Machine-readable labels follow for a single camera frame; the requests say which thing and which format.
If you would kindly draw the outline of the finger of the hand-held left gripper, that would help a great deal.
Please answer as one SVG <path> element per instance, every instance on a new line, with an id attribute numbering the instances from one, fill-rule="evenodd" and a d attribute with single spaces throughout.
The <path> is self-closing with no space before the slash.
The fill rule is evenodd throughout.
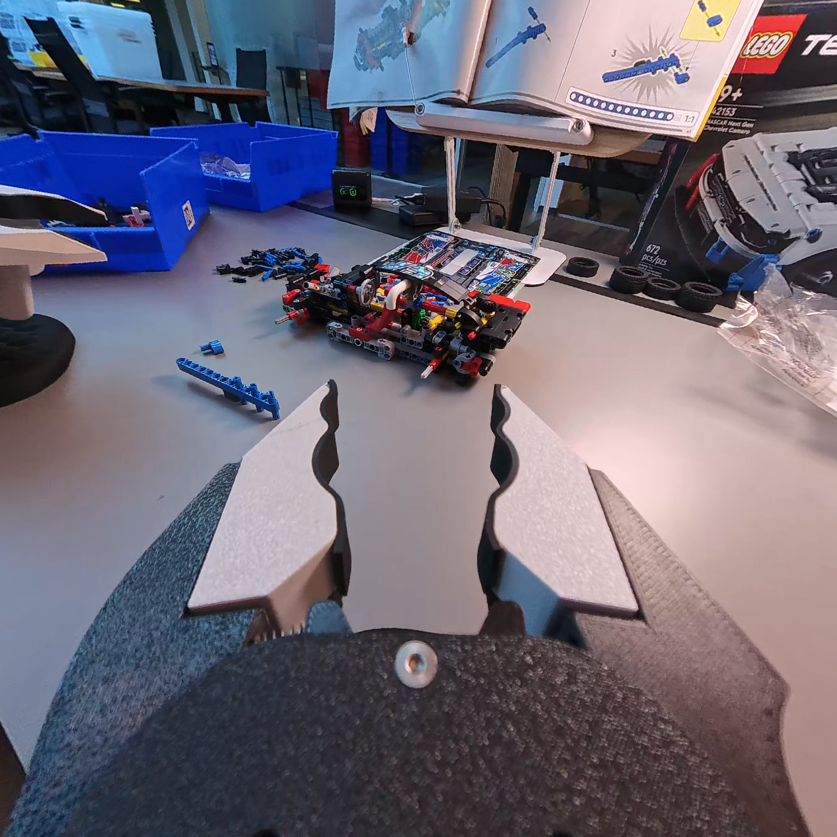
<path id="1" fill-rule="evenodd" d="M 32 276 L 48 265 L 104 263 L 98 248 L 44 228 L 1 226 L 1 318 L 27 320 L 34 315 Z"/>
<path id="2" fill-rule="evenodd" d="M 67 197 L 22 187 L 1 186 L 1 219 L 59 222 L 81 227 L 107 227 L 107 215 Z"/>

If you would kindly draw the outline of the long blue lego beam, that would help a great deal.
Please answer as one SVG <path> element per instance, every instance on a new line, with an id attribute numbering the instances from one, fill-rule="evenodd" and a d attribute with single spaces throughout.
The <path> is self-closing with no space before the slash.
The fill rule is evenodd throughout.
<path id="1" fill-rule="evenodd" d="M 266 412 L 274 421 L 280 420 L 279 402 L 273 391 L 262 392 L 255 383 L 245 384 L 239 376 L 229 377 L 184 357 L 175 362 L 180 371 L 223 392 L 227 400 L 250 404 L 256 412 Z"/>

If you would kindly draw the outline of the lego car model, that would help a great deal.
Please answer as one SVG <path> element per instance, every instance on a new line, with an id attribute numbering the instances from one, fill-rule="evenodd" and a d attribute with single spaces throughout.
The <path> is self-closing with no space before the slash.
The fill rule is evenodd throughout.
<path id="1" fill-rule="evenodd" d="M 336 274 L 317 265 L 287 279 L 281 300 L 285 314 L 277 325 L 319 323 L 336 343 L 385 361 L 416 361 L 422 379 L 450 367 L 463 384 L 488 374 L 531 310 L 526 301 L 468 290 L 406 261 Z"/>

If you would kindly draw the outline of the lego pieces in bin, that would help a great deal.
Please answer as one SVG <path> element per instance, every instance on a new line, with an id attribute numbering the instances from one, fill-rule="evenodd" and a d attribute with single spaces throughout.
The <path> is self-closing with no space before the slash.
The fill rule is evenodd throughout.
<path id="1" fill-rule="evenodd" d="M 103 212 L 111 227 L 152 227 L 152 216 L 145 204 L 119 206 L 109 203 L 104 197 L 97 199 L 96 208 Z"/>

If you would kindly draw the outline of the pile of blue black lego pins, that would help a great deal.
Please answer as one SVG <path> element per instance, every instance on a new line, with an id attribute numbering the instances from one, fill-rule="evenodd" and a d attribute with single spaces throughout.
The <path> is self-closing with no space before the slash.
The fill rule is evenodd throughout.
<path id="1" fill-rule="evenodd" d="M 288 247 L 253 249 L 249 255 L 240 258 L 238 265 L 217 265 L 215 272 L 243 283 L 250 278 L 266 281 L 313 275 L 316 279 L 320 275 L 328 275 L 330 266 L 322 262 L 317 253 L 309 254 L 303 248 Z"/>

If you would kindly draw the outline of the lego set box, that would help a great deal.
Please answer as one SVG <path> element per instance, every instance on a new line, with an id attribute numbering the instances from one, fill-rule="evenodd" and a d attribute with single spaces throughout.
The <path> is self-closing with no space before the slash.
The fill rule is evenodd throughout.
<path id="1" fill-rule="evenodd" d="M 836 2 L 765 2 L 699 138 L 669 141 L 622 265 L 728 289 L 775 257 L 836 293 Z"/>

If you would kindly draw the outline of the lego instruction booklet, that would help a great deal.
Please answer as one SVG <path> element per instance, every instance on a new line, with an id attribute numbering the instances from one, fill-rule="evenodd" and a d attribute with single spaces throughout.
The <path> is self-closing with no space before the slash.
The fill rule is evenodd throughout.
<path id="1" fill-rule="evenodd" d="M 762 2 L 335 2 L 330 109 L 423 103 L 694 140 Z"/>

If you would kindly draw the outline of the blue plastic bin with tag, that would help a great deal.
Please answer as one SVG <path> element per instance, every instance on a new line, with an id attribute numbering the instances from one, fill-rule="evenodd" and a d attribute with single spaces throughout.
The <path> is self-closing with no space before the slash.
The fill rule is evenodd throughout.
<path id="1" fill-rule="evenodd" d="M 71 227 L 68 234 L 103 251 L 105 263 L 48 266 L 46 275 L 171 270 L 209 214 L 199 151 L 187 139 L 43 131 L 1 141 L 2 184 L 58 194 L 123 214 L 144 205 L 140 228 Z"/>

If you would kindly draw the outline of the wooden background table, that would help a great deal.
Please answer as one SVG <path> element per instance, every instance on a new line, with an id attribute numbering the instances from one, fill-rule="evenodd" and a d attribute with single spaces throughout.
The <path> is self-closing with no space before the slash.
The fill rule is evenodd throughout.
<path id="1" fill-rule="evenodd" d="M 25 68 L 2 55 L 2 121 L 31 136 L 45 131 L 147 135 L 152 122 L 199 121 L 187 111 L 195 100 L 215 105 L 221 120 L 233 120 L 231 106 L 265 105 L 260 89 L 223 87 L 185 81 L 159 82 L 91 77 L 83 97 L 57 70 Z"/>

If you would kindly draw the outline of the white storage box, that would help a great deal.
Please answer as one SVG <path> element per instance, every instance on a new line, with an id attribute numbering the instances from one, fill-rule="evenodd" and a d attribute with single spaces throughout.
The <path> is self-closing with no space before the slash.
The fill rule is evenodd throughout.
<path id="1" fill-rule="evenodd" d="M 162 81 L 152 17 L 87 2 L 57 2 L 55 19 L 97 77 Z"/>

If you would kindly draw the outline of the black chair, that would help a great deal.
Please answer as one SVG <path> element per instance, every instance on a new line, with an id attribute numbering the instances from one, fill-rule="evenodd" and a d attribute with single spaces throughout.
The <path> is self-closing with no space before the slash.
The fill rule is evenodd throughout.
<path id="1" fill-rule="evenodd" d="M 239 88 L 267 90 L 267 57 L 264 49 L 236 48 L 236 86 Z M 269 96 L 241 100 L 237 104 L 239 118 L 254 126 L 257 122 L 270 122 L 267 100 Z"/>

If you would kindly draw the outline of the crumpled clear plastic bag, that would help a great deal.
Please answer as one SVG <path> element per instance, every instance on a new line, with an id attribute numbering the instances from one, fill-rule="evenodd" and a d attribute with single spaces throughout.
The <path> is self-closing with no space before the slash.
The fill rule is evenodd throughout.
<path id="1" fill-rule="evenodd" d="M 836 415 L 835 298 L 790 284 L 774 255 L 731 275 L 739 291 L 721 337 L 793 391 Z"/>

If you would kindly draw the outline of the colourful sticker sheet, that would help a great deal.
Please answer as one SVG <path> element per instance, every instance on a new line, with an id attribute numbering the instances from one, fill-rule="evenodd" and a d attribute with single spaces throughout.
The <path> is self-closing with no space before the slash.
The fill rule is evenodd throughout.
<path id="1" fill-rule="evenodd" d="M 430 232 L 419 235 L 375 259 L 380 269 L 401 263 L 436 269 L 466 287 L 487 296 L 512 297 L 539 265 L 540 259 L 515 249 Z"/>

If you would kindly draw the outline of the small black device with screen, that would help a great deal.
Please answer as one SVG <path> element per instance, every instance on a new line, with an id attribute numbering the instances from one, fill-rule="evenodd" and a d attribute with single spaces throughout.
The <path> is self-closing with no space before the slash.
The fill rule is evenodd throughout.
<path id="1" fill-rule="evenodd" d="M 372 205 L 371 173 L 339 167 L 331 172 L 332 203 L 341 211 L 363 210 Z"/>

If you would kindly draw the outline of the black power adapter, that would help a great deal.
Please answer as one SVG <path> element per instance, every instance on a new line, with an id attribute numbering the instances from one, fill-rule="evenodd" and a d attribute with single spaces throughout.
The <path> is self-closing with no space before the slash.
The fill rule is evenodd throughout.
<path id="1" fill-rule="evenodd" d="M 484 197 L 473 192 L 455 194 L 455 217 L 461 225 L 481 213 Z M 449 222 L 447 191 L 444 187 L 425 187 L 419 193 L 398 198 L 398 216 L 412 227 L 440 226 Z"/>

